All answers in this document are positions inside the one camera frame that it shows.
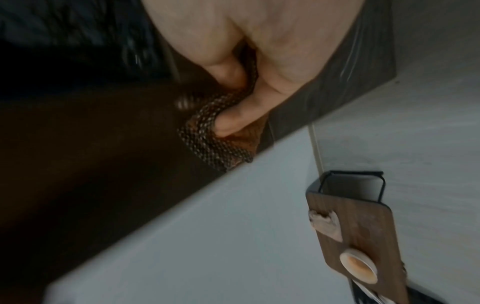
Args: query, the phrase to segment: brown cloth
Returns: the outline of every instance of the brown cloth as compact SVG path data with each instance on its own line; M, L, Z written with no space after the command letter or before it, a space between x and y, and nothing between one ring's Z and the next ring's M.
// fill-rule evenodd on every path
M212 131L215 118L223 110L238 104L250 95L258 78L255 52L244 50L244 67L249 75L248 86L242 90L189 98L200 102L199 110L179 128L178 134L185 144L209 166L219 171L229 171L243 162L251 163L257 152L268 114L242 130L227 137L217 137Z

